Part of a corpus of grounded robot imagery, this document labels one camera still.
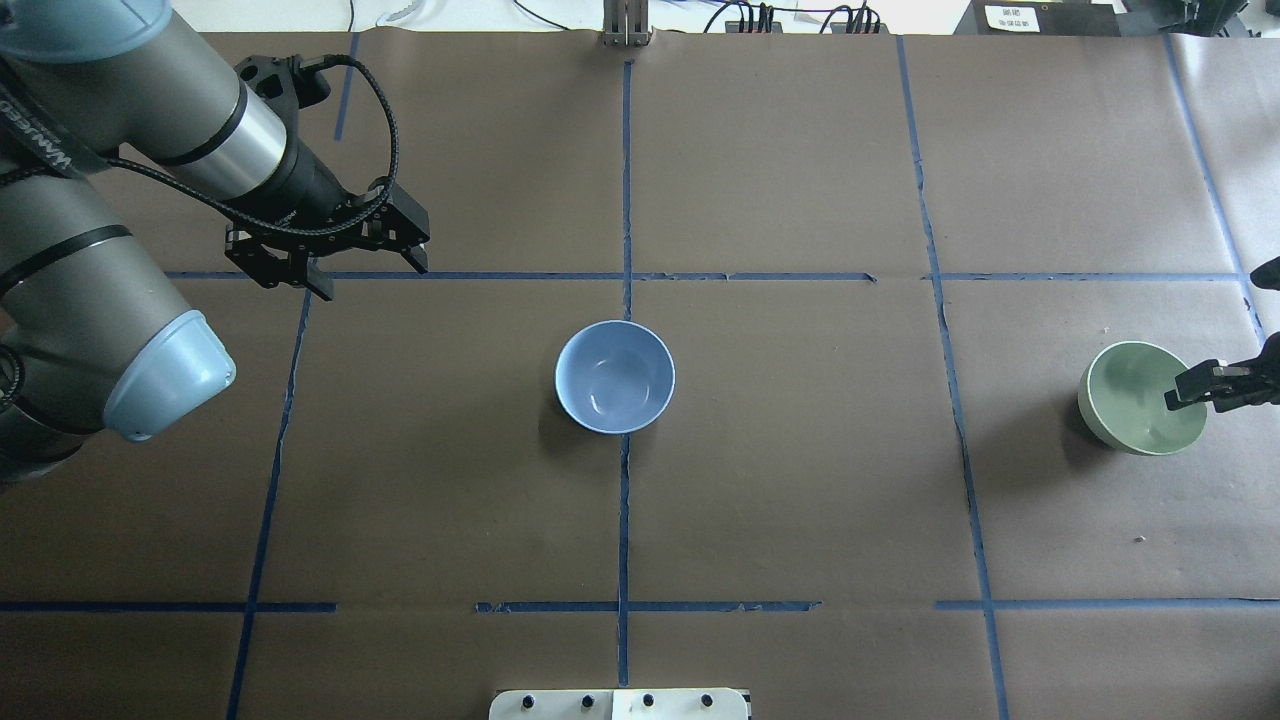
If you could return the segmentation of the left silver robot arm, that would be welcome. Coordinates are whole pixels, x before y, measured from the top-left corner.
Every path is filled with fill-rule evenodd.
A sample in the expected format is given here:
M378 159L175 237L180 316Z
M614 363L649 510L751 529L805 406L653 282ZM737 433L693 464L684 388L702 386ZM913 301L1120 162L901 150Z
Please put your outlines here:
M387 118L389 167L364 192L300 133L333 67L360 73ZM251 281L329 300L317 260L351 249L428 270L429 215L398 169L390 104L348 54L230 64L168 1L5 1L3 486L50 473L101 430L151 439L237 375L92 176L127 170L211 208Z

